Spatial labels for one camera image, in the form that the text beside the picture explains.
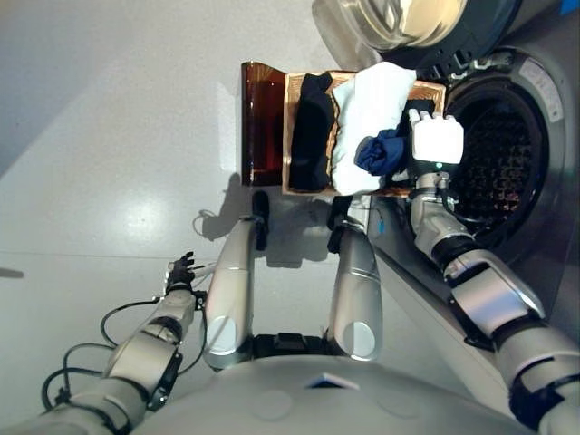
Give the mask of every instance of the black garment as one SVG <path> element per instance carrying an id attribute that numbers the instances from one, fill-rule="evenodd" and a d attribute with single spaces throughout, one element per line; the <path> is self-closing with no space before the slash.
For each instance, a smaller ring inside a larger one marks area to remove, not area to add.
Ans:
<path id="1" fill-rule="evenodd" d="M 334 124 L 334 107 L 324 91 L 332 82 L 328 72 L 307 74 L 302 82 L 292 138 L 289 184 L 293 189 L 322 190 L 330 182 L 326 142 Z"/>

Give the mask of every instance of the robot forearm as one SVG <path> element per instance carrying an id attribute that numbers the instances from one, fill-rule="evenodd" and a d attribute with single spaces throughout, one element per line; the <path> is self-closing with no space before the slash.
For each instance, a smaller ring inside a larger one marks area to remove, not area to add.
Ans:
<path id="1" fill-rule="evenodd" d="M 453 287 L 449 304 L 468 336 L 466 343 L 496 352 L 517 419 L 543 433 L 577 429 L 578 346 L 547 325 L 529 287 L 481 249 L 443 207 L 447 198 L 440 193 L 448 178 L 445 173 L 420 178 L 411 206 L 415 245 Z"/>
<path id="2" fill-rule="evenodd" d="M 149 319 L 117 346 L 101 379 L 2 434 L 126 434 L 142 422 L 145 411 L 163 406 L 182 362 L 179 345 L 199 304 L 191 287 L 192 264 L 184 256 L 171 265 L 165 297 Z"/>

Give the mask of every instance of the white cloth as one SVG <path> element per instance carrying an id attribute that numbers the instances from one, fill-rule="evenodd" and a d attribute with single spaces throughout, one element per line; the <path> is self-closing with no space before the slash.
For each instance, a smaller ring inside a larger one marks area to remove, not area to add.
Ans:
<path id="1" fill-rule="evenodd" d="M 381 187 L 381 177 L 356 166 L 356 151 L 364 138 L 397 128 L 416 77 L 413 70 L 382 62 L 334 88 L 340 114 L 332 178 L 340 195 L 369 193 Z"/>

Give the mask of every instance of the blue cloth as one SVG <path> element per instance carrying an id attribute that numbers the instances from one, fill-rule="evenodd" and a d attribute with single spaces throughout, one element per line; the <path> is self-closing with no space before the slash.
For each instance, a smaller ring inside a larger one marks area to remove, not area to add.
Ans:
<path id="1" fill-rule="evenodd" d="M 562 3 L 560 4 L 560 14 L 570 14 L 572 11 L 577 9 L 579 5 L 580 2 L 578 0 L 562 0 Z"/>
<path id="2" fill-rule="evenodd" d="M 391 175 L 399 167 L 404 148 L 405 139 L 397 137 L 396 130 L 381 130 L 361 145 L 354 163 L 371 175 Z"/>

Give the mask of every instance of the black cable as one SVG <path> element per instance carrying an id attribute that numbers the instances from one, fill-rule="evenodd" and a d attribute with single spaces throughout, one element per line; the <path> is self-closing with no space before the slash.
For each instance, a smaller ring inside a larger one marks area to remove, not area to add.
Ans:
<path id="1" fill-rule="evenodd" d="M 203 343 L 201 344 L 201 349 L 199 351 L 199 354 L 190 365 L 188 365 L 181 372 L 178 372 L 178 376 L 181 376 L 182 374 L 186 373 L 194 365 L 196 365 L 199 362 L 199 360 L 201 359 L 203 352 L 206 350 L 206 345 L 208 344 L 208 318 L 206 317 L 206 308 L 204 306 L 201 307 L 201 321 L 203 323 Z"/>
<path id="2" fill-rule="evenodd" d="M 48 397 L 48 388 L 50 387 L 51 382 L 54 380 L 54 378 L 63 375 L 65 372 L 86 374 L 89 376 L 96 377 L 99 377 L 102 374 L 101 372 L 97 372 L 96 370 L 83 369 L 82 367 L 67 367 L 66 369 L 62 368 L 57 370 L 56 372 L 52 372 L 51 374 L 49 374 L 44 380 L 43 388 L 41 389 L 41 399 L 43 401 L 43 406 L 47 411 L 50 411 L 52 408 L 54 408 L 54 405 L 51 403 Z"/>
<path id="3" fill-rule="evenodd" d="M 132 306 L 139 306 L 139 305 L 155 305 L 157 302 L 159 302 L 161 300 L 160 297 L 155 296 L 152 300 L 150 301 L 141 301 L 141 302 L 131 302 L 130 304 L 125 304 L 125 305 L 121 305 L 113 310 L 110 310 L 102 319 L 101 319 L 101 335 L 102 338 L 109 344 L 113 345 L 113 346 L 117 346 L 118 344 L 114 342 L 114 340 L 107 334 L 107 321 L 109 320 L 109 318 L 114 315 L 117 314 L 119 311 L 123 311 L 126 310 L 127 308 L 131 308 Z"/>
<path id="4" fill-rule="evenodd" d="M 71 353 L 73 353 L 74 351 L 76 351 L 78 349 L 85 348 L 85 347 L 107 349 L 110 351 L 113 351 L 115 349 L 113 346 L 109 346 L 108 344 L 80 343 L 80 344 L 76 344 L 75 346 L 71 347 L 68 351 L 66 351 L 66 353 L 64 354 L 64 357 L 63 357 L 63 369 L 64 369 L 63 380 L 64 380 L 64 390 L 67 392 L 71 391 L 71 380 L 70 380 L 69 373 L 68 373 L 69 356 L 71 356 Z"/>

